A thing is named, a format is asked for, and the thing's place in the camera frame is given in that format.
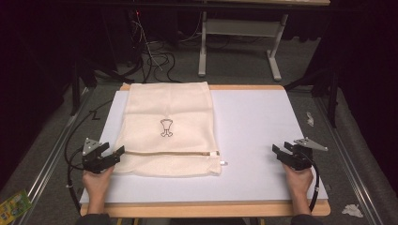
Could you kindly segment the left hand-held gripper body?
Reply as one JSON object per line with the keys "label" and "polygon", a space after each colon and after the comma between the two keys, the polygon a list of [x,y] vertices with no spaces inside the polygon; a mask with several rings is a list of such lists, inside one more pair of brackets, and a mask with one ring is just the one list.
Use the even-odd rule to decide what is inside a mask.
{"label": "left hand-held gripper body", "polygon": [[102,145],[99,141],[94,141],[86,138],[83,146],[82,164],[86,171],[92,173],[101,173],[102,171],[113,167],[120,161],[120,156],[113,153],[108,156],[103,156],[99,152],[99,147]]}

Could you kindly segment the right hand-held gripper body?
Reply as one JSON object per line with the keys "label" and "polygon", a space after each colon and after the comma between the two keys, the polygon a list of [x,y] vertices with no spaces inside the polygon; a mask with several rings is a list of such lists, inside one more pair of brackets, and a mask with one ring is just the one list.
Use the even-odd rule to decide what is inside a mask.
{"label": "right hand-held gripper body", "polygon": [[321,145],[318,142],[315,142],[308,137],[303,139],[294,140],[293,152],[284,158],[283,163],[296,171],[302,171],[304,169],[309,169],[313,166],[314,157],[313,152],[314,150],[319,151],[328,151],[329,149]]}

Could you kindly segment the cream mesh zippered laundry bag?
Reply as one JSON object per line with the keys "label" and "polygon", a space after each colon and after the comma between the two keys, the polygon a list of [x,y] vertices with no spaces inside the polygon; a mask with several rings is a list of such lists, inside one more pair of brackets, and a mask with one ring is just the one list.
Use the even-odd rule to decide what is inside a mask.
{"label": "cream mesh zippered laundry bag", "polygon": [[133,84],[115,148],[116,173],[150,177],[219,175],[212,96],[206,82]]}

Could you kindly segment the person's right hand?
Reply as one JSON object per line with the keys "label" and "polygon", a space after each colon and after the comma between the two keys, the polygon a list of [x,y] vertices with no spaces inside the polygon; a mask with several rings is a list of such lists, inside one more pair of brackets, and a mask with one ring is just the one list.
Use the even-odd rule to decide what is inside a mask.
{"label": "person's right hand", "polygon": [[295,171],[287,165],[283,165],[286,175],[286,181],[292,196],[307,196],[308,189],[313,182],[313,173],[311,169]]}

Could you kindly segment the person's left hand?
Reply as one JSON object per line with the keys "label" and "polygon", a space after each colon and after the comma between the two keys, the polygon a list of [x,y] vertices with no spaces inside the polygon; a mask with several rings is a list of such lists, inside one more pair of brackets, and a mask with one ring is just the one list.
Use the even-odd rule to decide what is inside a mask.
{"label": "person's left hand", "polygon": [[84,171],[83,183],[90,199],[99,199],[106,195],[113,171],[113,167],[104,170],[102,173]]}

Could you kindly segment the white board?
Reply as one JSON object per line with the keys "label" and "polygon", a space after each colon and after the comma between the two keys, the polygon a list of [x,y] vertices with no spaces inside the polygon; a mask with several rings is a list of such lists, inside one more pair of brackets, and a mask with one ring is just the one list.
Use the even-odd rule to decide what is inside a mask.
{"label": "white board", "polygon": [[290,199],[271,146],[303,134],[284,90],[213,90],[219,176],[155,178],[115,174],[107,203],[263,202]]}

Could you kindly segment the black metal stand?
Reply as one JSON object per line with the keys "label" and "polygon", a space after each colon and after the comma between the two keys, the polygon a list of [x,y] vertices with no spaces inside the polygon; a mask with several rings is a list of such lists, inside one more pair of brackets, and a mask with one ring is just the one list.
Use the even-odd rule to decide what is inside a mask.
{"label": "black metal stand", "polygon": [[72,91],[72,110],[71,115],[75,115],[81,107],[80,82],[85,87],[97,86],[94,69],[90,61],[85,58],[78,58],[71,66],[71,91]]}
{"label": "black metal stand", "polygon": [[285,85],[283,88],[286,91],[290,91],[298,86],[307,85],[310,82],[313,82],[314,85],[311,90],[311,94],[313,97],[321,98],[324,95],[329,96],[327,118],[329,120],[329,123],[335,128],[335,113],[336,107],[338,105],[338,80],[339,74],[338,70],[335,67],[323,67],[316,70],[315,72],[310,73],[309,75],[304,75],[300,79],[297,79]]}

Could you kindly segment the crumpled white paper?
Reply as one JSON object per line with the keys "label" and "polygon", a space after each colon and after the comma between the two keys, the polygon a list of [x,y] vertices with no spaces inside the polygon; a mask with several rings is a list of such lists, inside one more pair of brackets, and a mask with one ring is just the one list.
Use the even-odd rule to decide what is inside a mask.
{"label": "crumpled white paper", "polygon": [[359,209],[359,206],[357,204],[348,204],[344,207],[344,209],[342,210],[342,213],[344,215],[349,215],[352,217],[356,217],[356,218],[363,218],[363,214]]}

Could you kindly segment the green printed packet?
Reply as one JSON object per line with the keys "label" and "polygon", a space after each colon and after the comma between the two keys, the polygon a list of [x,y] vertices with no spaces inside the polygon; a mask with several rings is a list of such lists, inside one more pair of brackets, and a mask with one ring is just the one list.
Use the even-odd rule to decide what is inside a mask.
{"label": "green printed packet", "polygon": [[25,190],[21,190],[0,204],[0,225],[8,225],[32,207]]}

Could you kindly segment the wooden table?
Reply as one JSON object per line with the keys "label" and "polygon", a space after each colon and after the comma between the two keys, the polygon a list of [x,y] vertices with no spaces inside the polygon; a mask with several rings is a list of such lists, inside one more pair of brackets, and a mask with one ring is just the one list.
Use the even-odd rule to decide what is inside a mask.
{"label": "wooden table", "polygon": [[[213,90],[284,90],[284,88],[280,85],[213,84],[210,90],[212,92]],[[290,216],[293,213],[291,198],[287,201],[263,202],[106,202],[105,211],[113,218],[262,218]]]}

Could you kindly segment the metal floor rail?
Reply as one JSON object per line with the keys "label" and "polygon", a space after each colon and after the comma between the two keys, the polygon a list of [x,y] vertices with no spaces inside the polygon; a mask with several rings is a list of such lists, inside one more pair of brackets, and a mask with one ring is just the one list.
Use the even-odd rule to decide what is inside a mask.
{"label": "metal floor rail", "polygon": [[325,103],[321,98],[316,97],[314,99],[314,104],[320,111],[321,117],[326,123],[329,133],[331,134],[331,137],[337,147],[339,159],[350,183],[350,186],[353,188],[357,200],[359,201],[359,205],[363,215],[366,217],[369,225],[384,225],[384,223],[379,218],[379,214],[375,210],[375,205],[372,198],[370,197],[368,188],[365,186],[364,182],[360,178],[359,172],[355,167],[352,158],[349,156],[340,134],[328,119],[327,107],[325,106]]}
{"label": "metal floor rail", "polygon": [[32,203],[31,208],[28,211],[26,211],[15,222],[12,222],[11,225],[26,225],[28,219],[31,217],[43,190],[46,188],[54,172],[54,169],[59,159],[61,158],[62,149],[67,142],[67,138],[71,133],[72,129],[74,128],[75,123],[78,120],[81,111],[85,107],[86,102],[90,99],[93,92],[94,92],[93,88],[85,87],[82,92],[78,93],[78,99],[80,100],[80,105],[77,107],[76,112],[73,115],[69,116],[67,123],[63,127],[51,152],[47,156],[47,159],[42,169],[40,170],[34,184],[28,191],[28,197]]}

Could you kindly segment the white metal desk frame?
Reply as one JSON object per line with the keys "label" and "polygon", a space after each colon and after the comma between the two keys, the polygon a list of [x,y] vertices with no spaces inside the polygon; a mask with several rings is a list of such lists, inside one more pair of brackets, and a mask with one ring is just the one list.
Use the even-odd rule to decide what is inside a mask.
{"label": "white metal desk frame", "polygon": [[266,51],[269,67],[273,80],[282,79],[277,61],[278,51],[288,15],[284,14],[277,22],[242,21],[226,19],[209,19],[205,12],[202,13],[201,48],[199,52],[198,76],[205,77],[207,73],[207,36],[243,36],[256,38],[273,38],[273,47]]}

